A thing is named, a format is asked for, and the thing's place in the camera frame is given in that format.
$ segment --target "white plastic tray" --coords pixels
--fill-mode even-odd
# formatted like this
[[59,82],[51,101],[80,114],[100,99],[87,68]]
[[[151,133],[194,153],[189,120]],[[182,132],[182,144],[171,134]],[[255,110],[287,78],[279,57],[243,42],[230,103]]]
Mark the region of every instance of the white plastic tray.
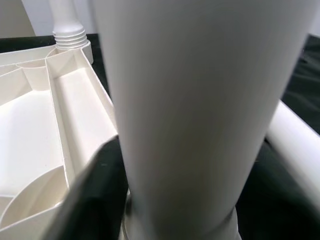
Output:
[[116,134],[113,104],[82,49],[0,54],[0,239],[39,239]]

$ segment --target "white rod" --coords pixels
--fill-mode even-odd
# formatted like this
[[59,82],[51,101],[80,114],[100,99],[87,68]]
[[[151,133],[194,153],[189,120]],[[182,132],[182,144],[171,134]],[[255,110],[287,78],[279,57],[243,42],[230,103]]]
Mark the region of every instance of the white rod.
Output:
[[49,0],[53,16],[53,36],[60,49],[75,49],[88,44],[73,0]]
[[280,102],[266,137],[320,211],[320,136]]
[[95,1],[130,240],[236,238],[230,214],[317,2]]

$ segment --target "white plastic tube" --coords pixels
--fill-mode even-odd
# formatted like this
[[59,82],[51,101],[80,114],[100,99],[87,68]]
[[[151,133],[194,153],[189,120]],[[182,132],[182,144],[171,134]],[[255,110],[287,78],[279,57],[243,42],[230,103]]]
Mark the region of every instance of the white plastic tube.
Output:
[[96,0],[130,240],[233,240],[316,0]]
[[79,22],[73,0],[49,0],[53,16],[53,36],[60,49],[84,47],[87,35]]
[[320,136],[280,101],[266,137],[320,211]]

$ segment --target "white wall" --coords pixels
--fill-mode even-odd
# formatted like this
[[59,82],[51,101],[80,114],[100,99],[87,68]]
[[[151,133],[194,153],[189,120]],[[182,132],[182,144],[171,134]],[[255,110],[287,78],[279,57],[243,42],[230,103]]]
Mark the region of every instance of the white wall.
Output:
[[0,39],[34,35],[21,0],[0,0]]
[[[36,36],[52,35],[53,17],[48,0],[21,0]],[[97,32],[90,0],[74,0],[80,22],[87,34]]]

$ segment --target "white plastic rod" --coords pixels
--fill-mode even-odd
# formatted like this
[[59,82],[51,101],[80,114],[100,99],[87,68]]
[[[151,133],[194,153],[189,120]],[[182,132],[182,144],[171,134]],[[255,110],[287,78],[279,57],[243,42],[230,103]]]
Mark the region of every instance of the white plastic rod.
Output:
[[73,0],[49,0],[53,16],[53,36],[60,49],[84,47],[87,35],[79,22]]
[[320,211],[320,136],[280,102],[266,137]]
[[129,240],[233,240],[317,0],[95,0]]

